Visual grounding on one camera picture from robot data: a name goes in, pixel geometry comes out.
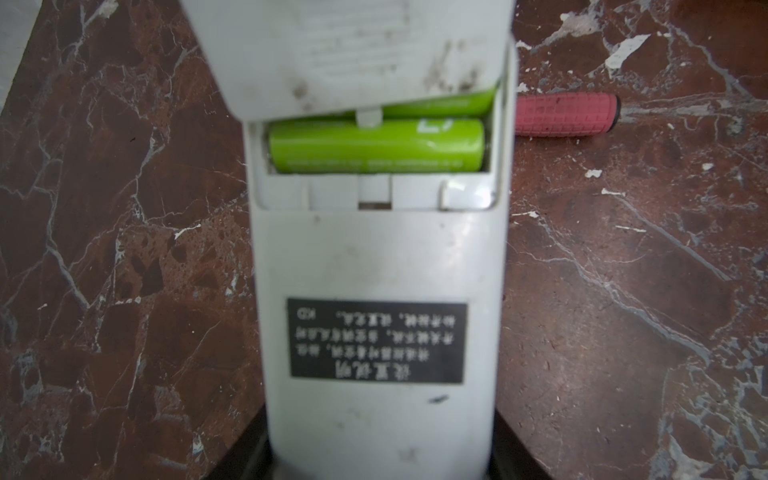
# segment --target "black label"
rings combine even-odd
[[[464,303],[288,299],[291,376],[461,383]]]

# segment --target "green battery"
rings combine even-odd
[[[480,170],[485,138],[475,119],[282,121],[270,125],[272,163],[282,174],[384,174]]]
[[[409,117],[479,117],[486,114],[493,104],[496,89],[476,94],[454,95],[429,100],[394,104],[382,108],[384,118]]]

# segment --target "screwdriver handle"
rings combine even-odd
[[[548,94],[518,97],[515,134],[528,137],[586,137],[604,134],[619,119],[613,94]]]

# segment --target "black object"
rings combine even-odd
[[[611,124],[611,128],[608,128],[607,131],[611,131],[614,129],[617,123],[619,123],[619,117],[621,116],[621,97],[618,95],[615,95],[616,97],[616,116],[614,117],[614,123]]]
[[[240,438],[206,480],[269,480],[273,456],[266,428],[266,409],[256,414]],[[495,413],[493,445],[488,466],[491,480],[552,480],[528,453],[502,415]]]

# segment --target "brown marble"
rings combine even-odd
[[[516,144],[498,408],[553,478],[768,475],[765,25],[518,3],[529,93],[624,101]],[[0,476],[201,477],[263,386],[240,126],[177,2],[44,2],[0,127]]]

